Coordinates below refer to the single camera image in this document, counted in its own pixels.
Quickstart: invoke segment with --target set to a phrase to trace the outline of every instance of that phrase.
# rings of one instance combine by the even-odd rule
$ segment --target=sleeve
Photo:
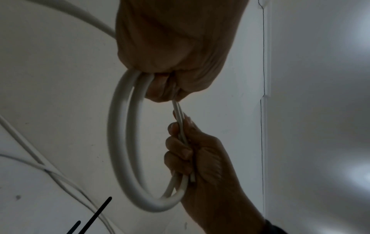
[[[261,234],[287,234],[284,230],[279,227],[272,225],[268,220],[265,220],[265,227]]]

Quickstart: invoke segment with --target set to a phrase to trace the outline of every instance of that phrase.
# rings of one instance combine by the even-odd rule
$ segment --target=white wall
[[[36,162],[0,125],[0,153]],[[93,213],[63,191],[45,172],[0,157],[1,233],[78,233]],[[117,234],[122,232],[114,228]],[[109,233],[96,219],[87,233]]]
[[[118,0],[72,1],[114,26]],[[62,173],[102,203],[125,233],[162,233],[179,207],[151,214],[125,197],[114,177],[106,144],[109,102],[125,71],[115,41],[69,16],[23,1],[0,8],[0,113]],[[224,69],[206,91],[182,102],[205,132],[219,137],[242,187],[262,211],[260,109],[262,12],[257,0],[244,14]],[[170,179],[163,164],[170,103],[144,102],[141,155],[151,192]]]
[[[370,2],[271,3],[267,218],[289,233],[368,233]]]

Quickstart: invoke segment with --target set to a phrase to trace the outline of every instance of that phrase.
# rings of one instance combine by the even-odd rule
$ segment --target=hand
[[[165,165],[184,175],[195,171],[196,182],[189,183],[181,201],[192,219],[206,233],[260,233],[264,219],[244,194],[220,140],[201,132],[189,117],[184,121],[189,147],[177,138],[178,123],[168,132]]]
[[[118,57],[155,73],[147,98],[180,101],[221,71],[248,0],[121,0]]]

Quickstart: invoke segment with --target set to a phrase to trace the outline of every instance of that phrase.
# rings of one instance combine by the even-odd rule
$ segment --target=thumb
[[[184,133],[193,144],[201,146],[215,146],[218,141],[216,137],[202,132],[188,116],[185,117],[184,121]]]

